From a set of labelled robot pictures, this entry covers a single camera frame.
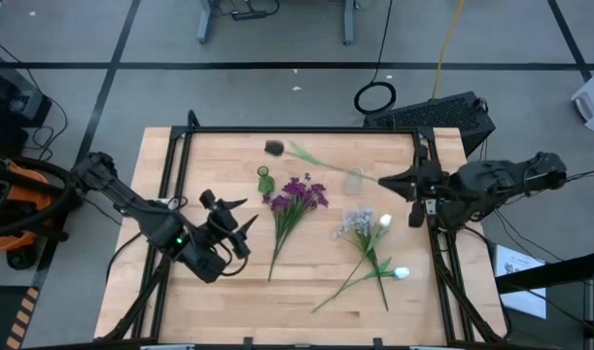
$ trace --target wooden table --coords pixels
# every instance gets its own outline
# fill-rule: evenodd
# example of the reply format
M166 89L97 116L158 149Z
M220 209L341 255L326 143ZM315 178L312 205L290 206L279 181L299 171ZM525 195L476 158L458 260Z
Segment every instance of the wooden table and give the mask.
M169 128L147 128L132 180L132 188L146 198L157 196ZM454 171L466 162L457 129L436 129L442 166ZM364 181L362 193L345 195L345 174L314 167L291 157L270 157L262 149L267 139L294 140L314 156L334 165L358 165L366 175L380 177L404 171L412 162L411 137L398 134L195 134L184 194L190 200L183 213L194 223L207 212L197 201L212 189L217 198L249 198L233 211L242 225L260 217L249 231L252 255L240 274L205 284L183 264L174 264L162 317L160 342L241 344L251 336L257 344L372 344L443 345L443 326L427 229L410 228L410 203L374 183ZM274 224L258 193L260 165L267 165L278 186L290 177L310 172L327 187L328 209L306 217L290 236L266 281L273 250ZM175 174L170 186L173 189ZM393 257L391 266L407 266L404 280L384 280L390 311L385 311L374 280L357 285L317 313L310 311L332 295L349 275L359 252L348 242L332 240L345 212L372 207L376 216L394 217L391 232L377 250L380 259ZM118 246L138 231L124 219ZM487 249L478 237L460 232L460 263L469 299L496 333L506 332ZM111 270L95 335L107 333L139 292L147 243L137 240L118 257ZM364 264L356 276L369 272ZM462 338L458 305L450 294L455 333ZM148 304L144 334L149 334L154 299Z

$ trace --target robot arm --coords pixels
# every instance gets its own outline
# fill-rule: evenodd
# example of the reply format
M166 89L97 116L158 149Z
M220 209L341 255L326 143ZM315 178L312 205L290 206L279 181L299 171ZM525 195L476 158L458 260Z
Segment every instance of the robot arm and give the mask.
M517 163L470 162L452 175L442 171L438 161L427 159L424 149L417 152L416 158L416 165L401 174L381 178L378 184L409 201L424 199L427 207L437 213L436 224L445 229L482 220L516 195L556 190L567 180L565 164L550 153L538 153Z
M210 210L207 223L196 227L180 214L161 202L145 200L118 179L113 159L103 153L91 153L74 166L70 172L72 181L83 192L98 191L109 198L122 214L130 216L139 224L148 242L172 261L184 263L197 277L206 283L214 282L224 274L226 262L217 254L215 245L226 250L222 242L227 239L239 259L247 260L250 254L245 243L247 229L257 218L252 218L241 229L233 232L238 223L229 212L246 201L225 202L215 200L210 190L200 197L204 208Z

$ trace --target gray floor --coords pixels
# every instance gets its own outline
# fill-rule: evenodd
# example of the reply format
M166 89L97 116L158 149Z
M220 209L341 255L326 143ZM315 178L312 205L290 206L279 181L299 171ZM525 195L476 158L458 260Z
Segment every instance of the gray floor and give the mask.
M234 0L239 8L244 4ZM254 0L260 8L272 1ZM131 0L35 0L4 2L0 43L24 61L109 62ZM594 0L558 0L586 62L594 62ZM276 16L234 22L214 18L210 42L195 37L196 0L142 0L122 55L123 62L375 61L387 2L363 0L356 13L356 43L342 42L342 4L282 0ZM230 9L228 1L222 3ZM384 61L437 62L456 2L396 1ZM547 1L468 0L446 60L468 63L575 63ZM129 182L146 126L182 124L194 109L204 125L359 125L355 92L371 70L119 70L91 145L116 160ZM67 131L53 146L52 161L70 167L77 156L105 70L35 70L42 90L67 111ZM379 73L398 90L397 106L430 96L435 71ZM594 133L573 111L570 96L583 84L576 71L444 71L440 96L473 90L485 97L497 126L489 158L521 160L537 151L558 153L572 173L594 168ZM374 91L371 106L384 99ZM47 124L62 127L52 109ZM95 200L108 208L99 196ZM545 192L505 208L526 237L561 258L594 252L594 179ZM489 238L518 249L493 218ZM74 212L37 304L25 346L89 341L104 293L106 264L118 228L93 208ZM524 244L538 258L553 258ZM10 270L0 255L0 285L27 285L33 270ZM580 291L553 289L550 298L580 311ZM557 343L580 348L579 331L552 309ZM546 337L547 322L513 315L522 333Z

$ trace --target yellow cable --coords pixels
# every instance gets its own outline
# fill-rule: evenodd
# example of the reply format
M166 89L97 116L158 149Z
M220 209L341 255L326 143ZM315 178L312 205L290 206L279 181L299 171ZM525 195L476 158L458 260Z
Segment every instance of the yellow cable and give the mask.
M454 19L452 20L452 25L450 26L450 30L448 30L448 34L445 37L445 42L443 43L443 48L441 49L441 55L439 56L439 64L437 65L437 77L435 78L435 86L433 87L432 99L435 99L435 96L437 95L437 89L439 88L439 81L441 79L441 64L443 63L445 50L448 48L448 43L450 43L450 37L452 36L454 28L456 28L456 23L459 22L459 17L463 12L464 5L465 0L459 0L459 7L457 7L456 9L456 14L454 14Z

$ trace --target white flower bud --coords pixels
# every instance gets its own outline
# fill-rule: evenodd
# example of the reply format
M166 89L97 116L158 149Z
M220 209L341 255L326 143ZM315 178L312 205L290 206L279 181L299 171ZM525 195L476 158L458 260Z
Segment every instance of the white flower bud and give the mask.
M392 224L392 216L389 214L385 214L379 219L378 224L380 224L384 228L388 228L389 225Z
M396 279L404 279L409 276L409 272L408 267L396 267L394 268L394 277Z

